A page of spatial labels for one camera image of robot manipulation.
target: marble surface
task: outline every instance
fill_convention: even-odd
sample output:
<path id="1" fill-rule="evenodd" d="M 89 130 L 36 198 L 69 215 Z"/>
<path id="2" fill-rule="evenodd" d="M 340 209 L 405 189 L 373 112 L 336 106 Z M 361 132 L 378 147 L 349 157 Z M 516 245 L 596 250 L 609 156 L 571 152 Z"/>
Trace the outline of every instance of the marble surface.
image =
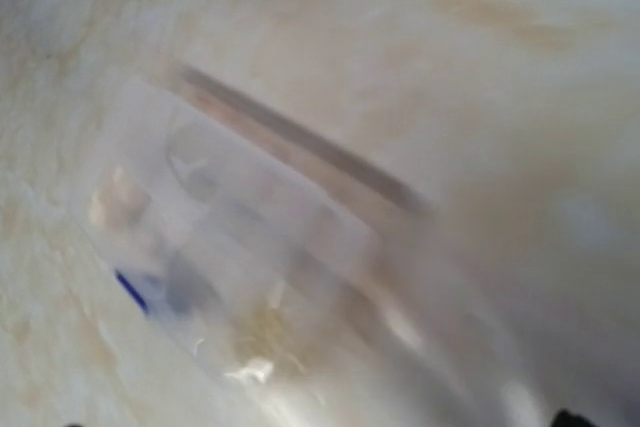
<path id="1" fill-rule="evenodd" d="M 67 213 L 148 48 L 415 186 L 551 408 L 637 421 L 639 27 L 640 0 L 0 0 L 1 423 L 228 425 Z"/>

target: clear plastic bag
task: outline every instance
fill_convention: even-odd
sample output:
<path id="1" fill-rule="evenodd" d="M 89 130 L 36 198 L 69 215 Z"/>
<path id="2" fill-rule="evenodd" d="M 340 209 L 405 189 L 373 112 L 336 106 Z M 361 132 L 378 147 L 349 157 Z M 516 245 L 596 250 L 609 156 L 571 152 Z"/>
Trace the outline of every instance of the clear plastic bag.
<path id="1" fill-rule="evenodd" d="M 422 265 L 422 219 L 381 236 L 142 80 L 76 187 L 76 218 L 132 298 L 274 425 L 541 425 L 517 349 L 473 286 L 453 265 Z"/>

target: black object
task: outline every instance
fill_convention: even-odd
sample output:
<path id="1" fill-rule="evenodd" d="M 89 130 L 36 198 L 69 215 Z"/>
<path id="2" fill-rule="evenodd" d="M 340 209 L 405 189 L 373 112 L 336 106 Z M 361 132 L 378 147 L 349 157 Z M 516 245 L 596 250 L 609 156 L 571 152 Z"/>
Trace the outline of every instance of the black object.
<path id="1" fill-rule="evenodd" d="M 568 410 L 558 412 L 551 427 L 597 427 L 580 415 L 573 415 Z"/>

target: plastic wrap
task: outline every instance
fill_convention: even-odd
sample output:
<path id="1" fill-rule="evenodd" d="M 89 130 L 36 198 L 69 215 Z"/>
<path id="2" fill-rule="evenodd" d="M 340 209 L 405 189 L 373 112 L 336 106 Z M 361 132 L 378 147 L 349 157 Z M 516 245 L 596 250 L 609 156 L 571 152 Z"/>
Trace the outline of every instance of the plastic wrap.
<path id="1" fill-rule="evenodd" d="M 376 224 L 330 193 L 138 79 L 72 210 L 143 311 L 273 425 L 540 425 L 503 327 L 454 266 L 422 265 L 422 219 Z"/>

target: food item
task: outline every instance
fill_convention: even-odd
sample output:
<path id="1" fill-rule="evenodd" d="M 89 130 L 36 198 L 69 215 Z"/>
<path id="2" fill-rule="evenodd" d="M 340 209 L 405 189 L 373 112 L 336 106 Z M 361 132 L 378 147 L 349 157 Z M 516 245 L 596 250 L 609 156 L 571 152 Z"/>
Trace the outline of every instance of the food item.
<path id="1" fill-rule="evenodd" d="M 91 195 L 89 221 L 94 227 L 122 230 L 134 225 L 151 198 L 121 166 Z"/>
<path id="2" fill-rule="evenodd" d="M 304 355 L 289 315 L 280 302 L 262 299 L 237 324 L 233 341 L 237 361 L 247 365 L 256 359 L 270 362 L 276 373 L 304 374 Z"/>

